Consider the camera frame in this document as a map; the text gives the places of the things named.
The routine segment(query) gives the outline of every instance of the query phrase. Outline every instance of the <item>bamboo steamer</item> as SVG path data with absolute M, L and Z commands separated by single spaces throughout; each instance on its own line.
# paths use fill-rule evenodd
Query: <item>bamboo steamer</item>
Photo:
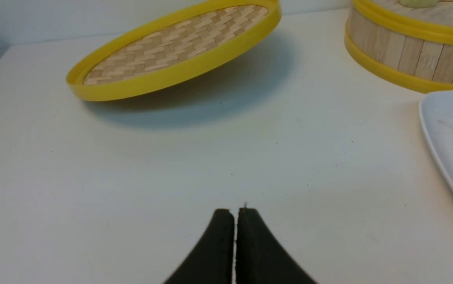
M 398 0 L 352 0 L 345 46 L 364 68 L 399 86 L 453 90 L 453 2 L 412 9 Z

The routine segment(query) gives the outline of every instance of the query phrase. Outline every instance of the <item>white table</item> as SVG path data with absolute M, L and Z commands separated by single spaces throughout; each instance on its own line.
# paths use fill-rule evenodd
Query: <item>white table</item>
M 216 208 L 248 202 L 321 284 L 453 283 L 453 195 L 423 95 L 358 66 L 347 10 L 154 95 L 83 103 L 67 71 L 114 36 L 0 60 L 0 284 L 160 283 Z

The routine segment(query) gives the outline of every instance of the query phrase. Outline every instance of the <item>woven bamboo surface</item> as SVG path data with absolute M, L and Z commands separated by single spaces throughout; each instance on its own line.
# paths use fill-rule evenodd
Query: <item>woven bamboo surface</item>
M 175 65 L 228 42 L 267 14 L 262 6 L 238 6 L 179 22 L 116 51 L 90 71 L 84 84 L 127 80 Z

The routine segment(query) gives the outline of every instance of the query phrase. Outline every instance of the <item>yellow plastic band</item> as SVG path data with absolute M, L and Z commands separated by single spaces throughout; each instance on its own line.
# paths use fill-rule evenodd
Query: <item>yellow plastic band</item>
M 86 86 L 83 83 L 86 75 L 100 61 L 152 32 L 210 11 L 242 5 L 263 6 L 269 13 L 254 27 L 227 43 L 181 63 L 125 81 L 94 86 Z M 192 79 L 243 54 L 268 36 L 281 17 L 279 0 L 209 0 L 159 18 L 114 39 L 78 62 L 67 74 L 66 81 L 73 93 L 85 101 L 111 101 L 154 92 Z
M 345 31 L 344 41 L 347 52 L 349 52 L 351 57 L 356 62 L 358 62 L 358 64 L 386 81 L 422 93 L 436 92 L 441 90 L 453 90 L 452 84 L 438 83 L 410 76 L 373 60 L 368 55 L 364 54 L 358 47 L 356 47 L 356 45 L 351 40 L 347 30 Z
M 387 29 L 407 36 L 453 45 L 453 27 L 401 16 L 370 0 L 352 0 L 352 5 L 360 14 Z

